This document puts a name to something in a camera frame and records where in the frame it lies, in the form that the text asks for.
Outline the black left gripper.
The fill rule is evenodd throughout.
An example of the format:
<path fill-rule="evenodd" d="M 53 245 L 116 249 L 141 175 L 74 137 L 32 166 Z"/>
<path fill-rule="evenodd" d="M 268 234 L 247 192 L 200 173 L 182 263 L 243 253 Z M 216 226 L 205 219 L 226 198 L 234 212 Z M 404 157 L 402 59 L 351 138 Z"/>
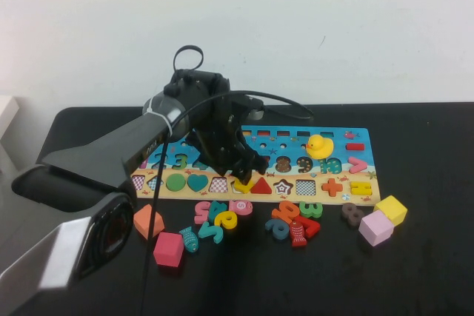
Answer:
<path fill-rule="evenodd" d="M 195 125 L 187 143 L 194 146 L 201 163 L 219 175 L 230 173 L 240 183 L 248 184 L 253 171 L 264 175 L 268 160 L 246 143 L 241 121 L 256 108 L 256 102 L 245 94 L 217 95 L 199 104 L 191 114 L 207 114 Z"/>

